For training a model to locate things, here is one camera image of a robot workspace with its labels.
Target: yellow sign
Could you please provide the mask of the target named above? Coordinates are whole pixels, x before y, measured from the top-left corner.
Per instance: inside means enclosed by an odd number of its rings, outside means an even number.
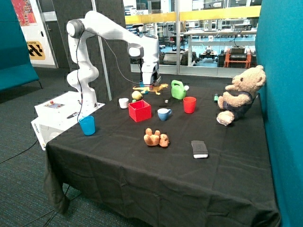
[[[28,41],[27,48],[30,60],[45,60],[45,54],[39,41]]]
[[[180,12],[180,21],[186,20],[210,20],[210,19],[227,19],[241,17],[259,17],[261,6],[249,7],[231,7],[225,9],[208,9],[189,12]],[[126,16],[125,23],[131,24],[147,24],[157,22],[176,21],[176,13],[158,13],[149,15]]]

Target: teal partition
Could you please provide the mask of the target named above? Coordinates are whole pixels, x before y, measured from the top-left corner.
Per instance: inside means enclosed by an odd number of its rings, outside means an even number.
[[[261,101],[282,226],[303,226],[303,2],[263,0],[257,61]]]
[[[11,0],[0,0],[0,91],[39,80]]]

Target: yellow ball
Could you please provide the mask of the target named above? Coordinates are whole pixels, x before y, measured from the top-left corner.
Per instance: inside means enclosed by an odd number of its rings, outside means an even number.
[[[140,93],[140,91],[134,91],[132,93],[132,98],[135,100],[140,100],[142,98],[142,94]]]

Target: brown plush toy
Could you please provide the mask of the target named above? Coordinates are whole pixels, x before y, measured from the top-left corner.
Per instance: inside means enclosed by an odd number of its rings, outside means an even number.
[[[152,130],[147,128],[145,130],[146,135],[144,135],[144,141],[148,146],[157,146],[158,144],[165,148],[169,145],[169,138],[165,134],[161,134],[159,130],[152,134]]]
[[[224,92],[223,96],[218,98],[220,109],[225,111],[218,114],[217,121],[226,126],[243,117],[251,108],[257,96],[257,91],[265,82],[266,76],[261,65],[235,76],[232,79],[232,85],[226,86],[225,89],[227,91],[238,91],[238,95],[233,96],[229,92]]]

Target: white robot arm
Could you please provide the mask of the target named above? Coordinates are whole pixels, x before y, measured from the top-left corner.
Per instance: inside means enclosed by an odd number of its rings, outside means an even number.
[[[104,39],[124,40],[129,43],[127,51],[133,59],[143,59],[142,76],[145,86],[158,85],[159,76],[159,41],[153,35],[138,37],[116,24],[104,15],[89,11],[84,19],[74,19],[67,23],[68,42],[71,59],[79,65],[79,70],[71,72],[67,80],[79,93],[82,88],[82,112],[97,105],[95,90],[88,83],[94,81],[99,72],[88,55],[86,39],[98,35]]]

